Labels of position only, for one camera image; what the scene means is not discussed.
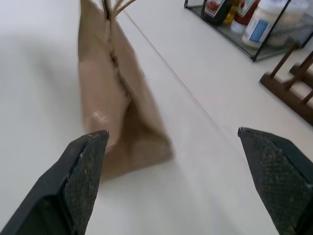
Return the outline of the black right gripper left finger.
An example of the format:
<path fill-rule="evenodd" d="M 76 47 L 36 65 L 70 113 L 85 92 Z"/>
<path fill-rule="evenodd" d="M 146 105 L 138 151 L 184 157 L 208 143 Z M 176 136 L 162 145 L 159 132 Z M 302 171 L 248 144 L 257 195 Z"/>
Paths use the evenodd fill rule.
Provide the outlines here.
<path fill-rule="evenodd" d="M 97 197 L 107 130 L 72 141 L 34 184 L 0 235 L 85 235 Z"/>

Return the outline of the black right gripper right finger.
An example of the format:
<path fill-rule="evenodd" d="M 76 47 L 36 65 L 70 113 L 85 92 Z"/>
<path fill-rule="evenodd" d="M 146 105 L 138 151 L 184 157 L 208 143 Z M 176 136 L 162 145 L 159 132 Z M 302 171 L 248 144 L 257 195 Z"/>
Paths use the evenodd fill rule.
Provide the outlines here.
<path fill-rule="evenodd" d="M 279 235 L 313 235 L 313 163 L 283 137 L 246 127 L 238 137 Z"/>

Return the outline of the brown paper bag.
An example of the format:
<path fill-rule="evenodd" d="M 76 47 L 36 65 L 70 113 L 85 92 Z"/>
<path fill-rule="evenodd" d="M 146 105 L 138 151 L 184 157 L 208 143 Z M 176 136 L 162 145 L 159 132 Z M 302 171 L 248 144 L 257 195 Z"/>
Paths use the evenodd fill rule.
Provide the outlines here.
<path fill-rule="evenodd" d="M 84 127 L 107 130 L 102 178 L 160 164 L 174 156 L 172 143 L 133 47 L 116 17 L 129 5 L 80 0 L 79 80 Z"/>

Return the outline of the dark wooden dish rack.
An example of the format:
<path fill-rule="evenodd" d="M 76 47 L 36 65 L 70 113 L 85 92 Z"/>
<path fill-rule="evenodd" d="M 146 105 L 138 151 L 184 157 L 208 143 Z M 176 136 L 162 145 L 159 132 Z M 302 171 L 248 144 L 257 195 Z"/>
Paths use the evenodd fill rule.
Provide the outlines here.
<path fill-rule="evenodd" d="M 310 70 L 310 67 L 313 65 L 313 51 L 301 64 L 295 64 L 289 70 L 289 73 L 293 75 L 292 79 L 280 82 L 276 76 L 287 59 L 298 48 L 299 45 L 294 44 L 275 69 L 272 72 L 265 73 L 259 83 L 313 127 L 313 107 L 308 104 L 310 100 L 313 100 L 313 70 Z M 298 97 L 291 91 L 292 86 L 296 83 L 305 84 L 311 88 L 311 91 L 304 98 Z"/>

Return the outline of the white mayonnaise jar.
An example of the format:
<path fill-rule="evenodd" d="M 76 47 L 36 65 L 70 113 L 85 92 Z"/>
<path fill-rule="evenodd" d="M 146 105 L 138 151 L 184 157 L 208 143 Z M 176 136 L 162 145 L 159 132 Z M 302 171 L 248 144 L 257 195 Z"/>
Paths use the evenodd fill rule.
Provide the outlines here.
<path fill-rule="evenodd" d="M 242 36 L 243 43 L 248 47 L 259 48 L 286 3 L 287 0 L 260 0 Z"/>

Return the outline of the red ketchup bottle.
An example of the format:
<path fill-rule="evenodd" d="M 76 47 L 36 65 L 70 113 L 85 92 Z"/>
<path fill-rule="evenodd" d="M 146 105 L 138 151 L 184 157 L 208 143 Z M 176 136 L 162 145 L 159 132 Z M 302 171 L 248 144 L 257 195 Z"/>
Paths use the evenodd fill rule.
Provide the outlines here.
<path fill-rule="evenodd" d="M 239 34 L 243 34 L 249 24 L 254 11 L 256 10 L 260 0 L 241 0 L 230 29 Z"/>

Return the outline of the yellow oil bottle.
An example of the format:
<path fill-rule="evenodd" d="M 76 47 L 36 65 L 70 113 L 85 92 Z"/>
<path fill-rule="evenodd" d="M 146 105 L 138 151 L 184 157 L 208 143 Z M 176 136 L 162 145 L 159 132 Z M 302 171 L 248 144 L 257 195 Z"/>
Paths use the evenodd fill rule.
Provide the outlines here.
<path fill-rule="evenodd" d="M 231 0 L 231 8 L 223 22 L 224 25 L 231 25 L 240 2 L 241 0 Z"/>

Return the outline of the dark glass sauce bottle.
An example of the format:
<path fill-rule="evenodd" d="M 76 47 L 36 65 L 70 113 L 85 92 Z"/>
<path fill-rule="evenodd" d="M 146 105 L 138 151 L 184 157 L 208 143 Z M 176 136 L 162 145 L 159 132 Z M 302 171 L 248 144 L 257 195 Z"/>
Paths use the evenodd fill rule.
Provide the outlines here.
<path fill-rule="evenodd" d="M 234 0 L 204 0 L 201 16 L 209 23 L 220 25 L 226 19 Z"/>

